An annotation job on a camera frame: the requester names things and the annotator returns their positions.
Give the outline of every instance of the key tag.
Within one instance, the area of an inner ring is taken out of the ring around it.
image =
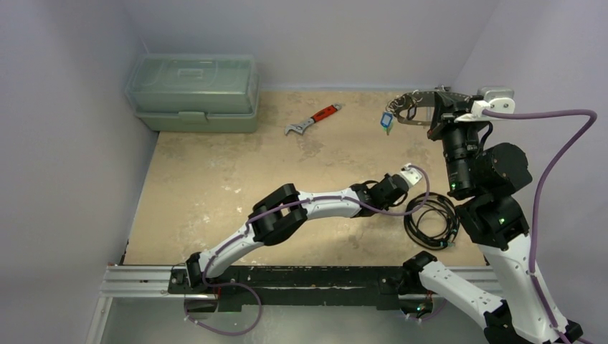
[[[392,113],[382,113],[382,119],[380,119],[380,125],[386,134],[388,135],[393,128],[393,114]]]

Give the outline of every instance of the white wall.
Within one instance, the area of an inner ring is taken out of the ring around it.
[[[608,2],[502,0],[454,84],[516,91],[516,112],[590,108],[599,119],[551,173],[541,202],[538,260],[562,312],[603,343],[608,301]],[[583,118],[498,123],[489,144],[512,142],[535,181]],[[536,184],[516,198],[529,216]]]
[[[0,1],[0,342],[82,343],[156,136],[122,93],[115,0]]]
[[[266,87],[451,84],[498,0],[125,0],[151,52],[252,53]]]

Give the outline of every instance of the green plastic box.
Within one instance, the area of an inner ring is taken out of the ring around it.
[[[126,94],[152,130],[250,133],[259,83],[250,55],[145,54]]]

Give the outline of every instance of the wooden work surface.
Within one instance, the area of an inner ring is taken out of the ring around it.
[[[250,134],[161,133],[141,194],[125,264],[176,264],[212,248],[234,233],[253,204],[284,183],[301,191],[337,191],[411,162],[428,172],[431,190],[445,194],[441,142],[425,128],[395,124],[390,136],[379,125],[396,92],[263,92],[259,128]],[[335,115],[285,136],[320,109],[343,103]],[[409,197],[424,191],[418,183]],[[402,211],[405,204],[393,211]],[[427,233],[444,226],[424,220]],[[257,249],[238,264],[396,265],[421,247],[403,218],[309,221],[286,242]],[[455,247],[436,255],[451,266],[483,265],[483,256],[461,229]]]

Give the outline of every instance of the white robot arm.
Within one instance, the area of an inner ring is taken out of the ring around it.
[[[450,183],[447,194],[457,200],[468,199],[456,207],[456,214],[493,267],[503,297],[477,288],[428,252],[404,263],[400,286],[412,293],[433,291],[445,297],[483,329],[490,344],[574,341],[582,335],[580,325],[561,314],[537,265],[529,265],[531,233],[512,197],[532,181],[526,154],[510,143],[484,149],[487,134],[482,140],[478,137],[493,120],[483,111],[513,113],[512,98],[513,91],[504,88],[481,89],[477,96],[415,92],[387,106],[400,123],[430,125],[428,138],[442,141]],[[425,106],[434,106],[432,121],[413,120],[416,107]],[[406,117],[399,114],[403,110],[408,111]],[[342,191],[307,193],[285,184],[253,206],[249,219],[231,237],[186,261],[189,284],[205,283],[254,249],[285,241],[307,220],[386,213],[421,179],[415,166],[404,166],[400,174],[386,174],[372,187],[364,183]],[[528,266],[535,267],[534,272]]]
[[[233,235],[213,249],[199,252],[189,259],[191,287],[202,279],[200,270],[206,278],[218,277],[254,249],[287,240],[304,221],[326,217],[367,217],[376,213],[371,209],[386,211],[401,197],[406,197],[407,191],[422,179],[419,170],[406,164],[399,174],[386,174],[373,186],[354,184],[341,191],[324,193],[297,191],[293,184],[281,186],[253,206],[249,220]],[[284,216],[280,211],[283,209],[288,210]],[[198,264],[193,266],[193,259],[198,260]]]

